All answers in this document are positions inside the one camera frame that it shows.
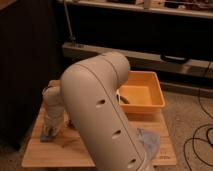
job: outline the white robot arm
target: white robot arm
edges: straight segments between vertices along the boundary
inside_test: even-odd
[[[61,77],[65,108],[101,171],[153,170],[116,99],[129,70],[125,56],[110,52],[71,65]]]

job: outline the orange bin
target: orange bin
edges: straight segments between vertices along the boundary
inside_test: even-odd
[[[131,71],[127,82],[119,89],[120,96],[129,104],[120,101],[125,113],[156,113],[165,106],[160,83],[155,72]]]

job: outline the wooden board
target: wooden board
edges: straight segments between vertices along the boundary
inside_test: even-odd
[[[40,133],[45,114],[41,106],[22,161],[23,167],[94,167],[94,163],[78,132],[67,126],[67,114],[62,130],[53,142],[41,143]],[[161,136],[160,149],[153,165],[176,165],[177,160],[161,112],[150,115],[128,114],[133,128],[145,128]]]

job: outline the dark background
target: dark background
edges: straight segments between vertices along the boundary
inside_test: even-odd
[[[0,139],[19,148],[41,103],[41,91],[61,73],[51,1],[19,0],[0,11]]]

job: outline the black cable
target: black cable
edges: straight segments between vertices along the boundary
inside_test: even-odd
[[[204,81],[205,78],[206,78],[206,74],[207,74],[207,72],[208,72],[208,70],[209,70],[209,68],[210,68],[210,65],[211,65],[211,62],[209,61],[208,66],[206,67],[206,69],[205,69],[204,72],[203,72],[203,76],[202,76],[203,81]],[[211,119],[213,119],[213,116],[205,109],[205,107],[203,106],[203,104],[202,104],[202,102],[201,102],[201,86],[200,86],[199,89],[198,89],[198,96],[197,96],[197,97],[198,97],[199,105],[200,105],[201,109],[203,110],[203,112],[204,112],[208,117],[210,117]]]
[[[209,144],[212,146],[212,148],[213,148],[213,142],[211,141],[210,136],[209,136],[211,130],[213,130],[213,128],[209,128],[209,129],[206,131],[206,139],[207,139],[208,143],[209,143]]]
[[[209,68],[210,68],[210,65],[211,65],[211,62],[209,62],[208,66],[207,66],[206,69],[204,70],[204,73],[203,73],[203,76],[202,76],[203,80],[204,80],[205,77],[206,77],[206,74],[207,74],[207,72],[208,72],[208,70],[209,70]],[[205,109],[205,107],[203,106],[203,104],[202,104],[202,102],[201,102],[201,87],[199,87],[199,89],[198,89],[198,96],[197,96],[197,97],[198,97],[198,102],[199,102],[199,105],[200,105],[202,111],[203,111],[209,118],[213,119],[213,116]],[[205,127],[210,127],[210,128],[208,128],[207,131],[206,131],[206,139],[207,139],[207,140],[202,139],[202,138],[197,138],[197,137],[196,137],[197,132],[198,132],[201,128],[205,128]],[[211,141],[210,135],[209,135],[210,132],[211,132],[212,130],[213,130],[213,124],[205,124],[205,125],[202,125],[202,126],[198,127],[198,128],[194,131],[193,137],[192,137],[192,138],[189,138],[189,139],[187,139],[187,140],[185,141],[185,143],[184,143],[184,145],[183,145],[183,154],[184,154],[184,159],[185,159],[185,161],[186,161],[186,164],[187,164],[187,166],[189,167],[190,171],[192,171],[192,168],[191,168],[191,166],[190,166],[190,164],[189,164],[189,162],[188,162],[188,160],[187,160],[187,157],[186,157],[186,144],[187,144],[189,141],[192,141],[192,149],[193,149],[193,152],[194,152],[194,154],[196,155],[196,157],[197,157],[201,162],[205,163],[207,166],[213,167],[213,163],[208,163],[207,161],[205,161],[204,159],[202,159],[202,158],[198,155],[198,153],[197,153],[197,151],[196,151],[196,148],[195,148],[195,140],[203,141],[203,142],[207,143],[208,145],[210,145],[210,146],[213,148],[213,142]]]
[[[187,164],[187,166],[189,167],[189,170],[190,170],[190,171],[192,171],[192,168],[191,168],[191,166],[190,166],[190,164],[189,164],[189,162],[188,162],[188,160],[187,160],[187,157],[186,157],[186,144],[187,144],[189,141],[191,141],[191,140],[192,140],[192,149],[193,149],[193,152],[194,152],[194,154],[196,155],[196,157],[197,157],[201,162],[205,163],[207,166],[213,167],[213,163],[208,163],[208,162],[206,162],[204,159],[202,159],[202,158],[198,155],[198,153],[197,153],[197,151],[196,151],[196,148],[195,148],[195,140],[203,141],[203,142],[209,144],[209,145],[212,147],[212,145],[209,143],[209,140],[205,140],[205,139],[197,138],[197,137],[196,137],[197,132],[198,132],[201,128],[209,127],[209,126],[211,126],[211,127],[210,127],[208,130],[212,130],[212,129],[213,129],[213,124],[205,124],[205,125],[202,125],[202,126],[198,127],[198,128],[194,131],[193,137],[187,139],[187,140],[185,141],[184,145],[183,145],[184,159],[185,159],[186,164]]]

